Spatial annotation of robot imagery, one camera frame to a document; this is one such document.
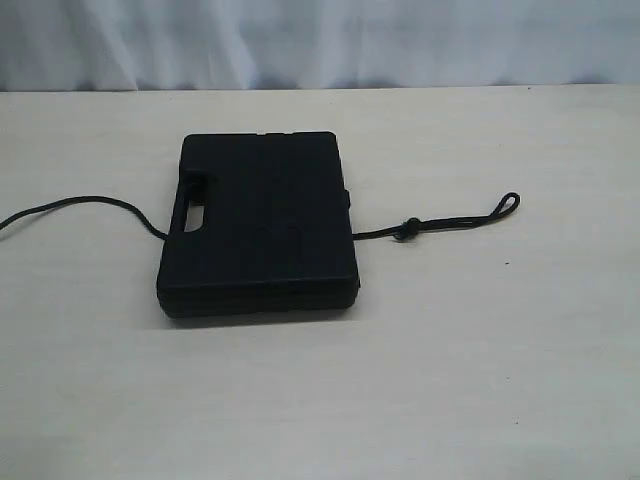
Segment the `black plastic carry case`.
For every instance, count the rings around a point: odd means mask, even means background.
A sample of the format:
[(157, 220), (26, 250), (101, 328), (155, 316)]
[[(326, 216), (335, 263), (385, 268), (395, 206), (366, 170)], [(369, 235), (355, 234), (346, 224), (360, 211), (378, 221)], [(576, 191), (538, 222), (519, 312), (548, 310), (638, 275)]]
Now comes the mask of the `black plastic carry case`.
[(332, 132), (186, 136), (160, 307), (172, 318), (351, 307), (349, 209)]

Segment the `white backdrop curtain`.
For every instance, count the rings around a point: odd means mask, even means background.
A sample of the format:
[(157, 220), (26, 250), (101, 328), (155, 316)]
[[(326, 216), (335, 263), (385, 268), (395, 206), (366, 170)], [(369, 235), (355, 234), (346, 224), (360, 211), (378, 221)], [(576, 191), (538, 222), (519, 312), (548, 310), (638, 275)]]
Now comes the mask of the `white backdrop curtain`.
[(635, 1), (5, 1), (5, 91), (639, 79)]

